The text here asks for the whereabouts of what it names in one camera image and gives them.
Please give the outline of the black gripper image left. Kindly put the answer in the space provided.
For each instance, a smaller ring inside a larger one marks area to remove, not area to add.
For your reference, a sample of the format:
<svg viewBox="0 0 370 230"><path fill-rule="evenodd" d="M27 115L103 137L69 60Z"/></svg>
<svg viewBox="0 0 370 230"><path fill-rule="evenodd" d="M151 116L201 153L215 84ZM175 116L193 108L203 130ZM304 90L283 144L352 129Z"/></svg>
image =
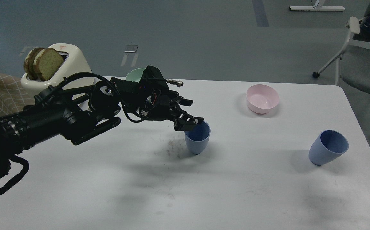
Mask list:
<svg viewBox="0 0 370 230"><path fill-rule="evenodd" d="M194 130L204 118L184 111L181 106L190 107L193 100L170 90L168 84L183 86L180 80L165 79L157 67L149 65L145 68L140 82L134 82L134 115L139 118L134 122L169 120L174 123L175 131Z"/></svg>

